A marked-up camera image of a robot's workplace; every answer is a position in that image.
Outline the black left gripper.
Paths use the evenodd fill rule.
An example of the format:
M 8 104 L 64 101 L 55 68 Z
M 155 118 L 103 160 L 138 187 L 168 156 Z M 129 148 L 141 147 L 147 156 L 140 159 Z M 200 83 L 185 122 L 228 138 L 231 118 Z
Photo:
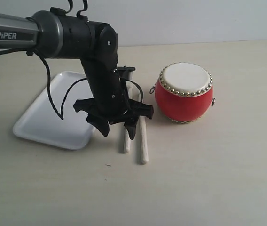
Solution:
M 110 132 L 109 125 L 124 123 L 134 140 L 139 117 L 153 118 L 153 106 L 129 98 L 124 87 L 91 87 L 91 92 L 91 98 L 76 100 L 73 108 L 77 113 L 86 112 L 86 121 L 104 137 Z

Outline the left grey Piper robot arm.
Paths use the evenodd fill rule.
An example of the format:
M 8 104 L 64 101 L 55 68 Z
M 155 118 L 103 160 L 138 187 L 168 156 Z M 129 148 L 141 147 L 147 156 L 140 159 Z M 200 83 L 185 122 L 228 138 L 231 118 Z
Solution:
M 118 66 L 118 34 L 104 22 L 90 21 L 77 12 L 52 7 L 21 18 L 0 13 L 0 55 L 26 52 L 43 63 L 53 59 L 78 59 L 92 98 L 78 99 L 73 108 L 87 113 L 87 122 L 108 136 L 110 125 L 122 123 L 134 139 L 141 116 L 153 117 L 153 106 L 129 97 L 127 75 L 134 67 Z

